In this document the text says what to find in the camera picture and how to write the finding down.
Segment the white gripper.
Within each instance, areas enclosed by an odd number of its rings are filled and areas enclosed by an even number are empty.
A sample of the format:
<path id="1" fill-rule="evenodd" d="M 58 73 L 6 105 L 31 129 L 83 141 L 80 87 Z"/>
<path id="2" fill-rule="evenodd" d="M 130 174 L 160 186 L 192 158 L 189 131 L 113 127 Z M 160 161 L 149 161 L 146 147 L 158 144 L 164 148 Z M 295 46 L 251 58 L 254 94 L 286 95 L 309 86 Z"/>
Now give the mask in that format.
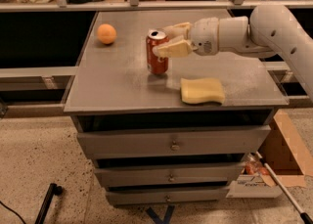
<path id="1" fill-rule="evenodd" d="M 170 38 L 168 42 L 153 47 L 158 58 L 187 57 L 192 52 L 200 56 L 218 53 L 219 19 L 205 18 L 193 23 L 182 22 L 169 25 L 162 30 Z"/>

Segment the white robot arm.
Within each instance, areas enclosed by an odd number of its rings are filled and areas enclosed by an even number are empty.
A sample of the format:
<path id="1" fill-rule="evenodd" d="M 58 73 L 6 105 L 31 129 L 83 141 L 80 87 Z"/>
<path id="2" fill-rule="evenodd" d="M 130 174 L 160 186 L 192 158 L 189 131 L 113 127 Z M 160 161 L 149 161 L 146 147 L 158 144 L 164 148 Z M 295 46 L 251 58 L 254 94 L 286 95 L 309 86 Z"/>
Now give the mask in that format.
<path id="1" fill-rule="evenodd" d="M 163 31 L 169 40 L 153 48 L 159 58 L 219 52 L 264 58 L 277 54 L 313 100 L 313 38 L 283 5 L 260 5 L 249 17 L 204 18 L 167 26 Z"/>

